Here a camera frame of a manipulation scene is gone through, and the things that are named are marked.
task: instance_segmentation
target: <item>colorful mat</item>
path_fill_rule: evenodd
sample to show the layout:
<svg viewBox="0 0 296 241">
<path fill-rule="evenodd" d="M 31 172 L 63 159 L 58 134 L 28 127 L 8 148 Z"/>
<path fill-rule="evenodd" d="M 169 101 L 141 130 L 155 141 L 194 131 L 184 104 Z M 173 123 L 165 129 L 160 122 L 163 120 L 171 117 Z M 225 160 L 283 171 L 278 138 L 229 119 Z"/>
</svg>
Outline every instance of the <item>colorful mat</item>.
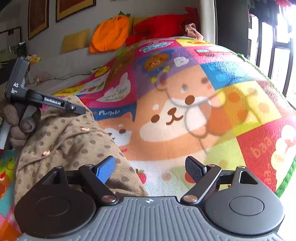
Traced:
<svg viewBox="0 0 296 241">
<path fill-rule="evenodd" d="M 279 197 L 294 172 L 288 102 L 223 47 L 184 37 L 140 42 L 56 96 L 71 94 L 92 110 L 151 196 L 180 198 L 194 185 L 188 155 L 223 169 L 247 166 Z"/>
<path fill-rule="evenodd" d="M 0 240 L 14 241 L 21 234 L 13 215 L 15 160 L 15 151 L 0 155 Z"/>
</svg>

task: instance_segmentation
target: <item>cable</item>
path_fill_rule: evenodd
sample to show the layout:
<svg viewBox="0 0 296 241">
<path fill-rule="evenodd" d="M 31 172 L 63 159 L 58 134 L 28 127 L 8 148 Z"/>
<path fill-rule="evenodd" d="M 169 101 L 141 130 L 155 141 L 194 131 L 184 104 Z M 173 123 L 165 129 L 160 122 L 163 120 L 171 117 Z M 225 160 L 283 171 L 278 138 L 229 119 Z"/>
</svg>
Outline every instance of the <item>cable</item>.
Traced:
<svg viewBox="0 0 296 241">
<path fill-rule="evenodd" d="M 53 78 L 52 80 L 67 80 L 69 78 L 72 78 L 72 77 L 75 77 L 75 76 L 78 76 L 78 75 L 91 75 L 91 73 L 89 73 L 89 74 L 76 74 L 76 75 L 69 76 L 67 78 L 64 78 L 64 77 L 61 77 L 61 78 Z"/>
</svg>

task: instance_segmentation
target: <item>gray gripper base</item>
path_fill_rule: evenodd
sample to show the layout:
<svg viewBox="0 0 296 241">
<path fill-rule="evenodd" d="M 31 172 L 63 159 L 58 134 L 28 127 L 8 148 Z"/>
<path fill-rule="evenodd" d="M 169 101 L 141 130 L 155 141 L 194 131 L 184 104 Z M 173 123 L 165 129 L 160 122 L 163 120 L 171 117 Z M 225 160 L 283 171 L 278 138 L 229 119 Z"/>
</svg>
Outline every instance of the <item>gray gripper base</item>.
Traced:
<svg viewBox="0 0 296 241">
<path fill-rule="evenodd" d="M 26 234 L 18 240 L 48 241 Z M 198 208 L 182 205 L 175 197 L 125 197 L 115 206 L 102 207 L 79 232 L 53 240 L 283 241 L 276 233 L 246 238 L 225 234 L 209 224 Z"/>
</svg>

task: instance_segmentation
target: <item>framed picture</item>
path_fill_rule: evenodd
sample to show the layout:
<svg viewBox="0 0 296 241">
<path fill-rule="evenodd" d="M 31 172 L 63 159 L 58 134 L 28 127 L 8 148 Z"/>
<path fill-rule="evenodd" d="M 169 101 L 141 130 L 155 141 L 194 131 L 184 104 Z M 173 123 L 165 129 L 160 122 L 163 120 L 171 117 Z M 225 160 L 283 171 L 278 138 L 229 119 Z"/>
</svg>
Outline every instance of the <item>framed picture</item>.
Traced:
<svg viewBox="0 0 296 241">
<path fill-rule="evenodd" d="M 49 27 L 49 0 L 29 0 L 28 38 Z"/>
<path fill-rule="evenodd" d="M 95 5 L 96 0 L 56 0 L 56 22 Z"/>
</svg>

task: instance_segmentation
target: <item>gloved hand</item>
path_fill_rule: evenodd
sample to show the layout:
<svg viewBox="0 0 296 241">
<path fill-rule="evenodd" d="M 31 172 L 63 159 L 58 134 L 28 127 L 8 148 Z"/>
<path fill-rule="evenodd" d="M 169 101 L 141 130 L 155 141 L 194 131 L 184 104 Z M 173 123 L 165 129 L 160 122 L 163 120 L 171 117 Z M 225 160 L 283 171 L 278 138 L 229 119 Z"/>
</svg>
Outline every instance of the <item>gloved hand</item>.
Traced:
<svg viewBox="0 0 296 241">
<path fill-rule="evenodd" d="M 16 103 L 15 106 L 7 104 L 3 108 L 2 116 L 11 125 L 10 143 L 13 147 L 22 147 L 25 145 L 41 117 L 41 111 L 37 108 L 37 111 L 32 117 L 21 120 L 20 113 L 23 114 L 26 107 L 26 105 Z"/>
</svg>

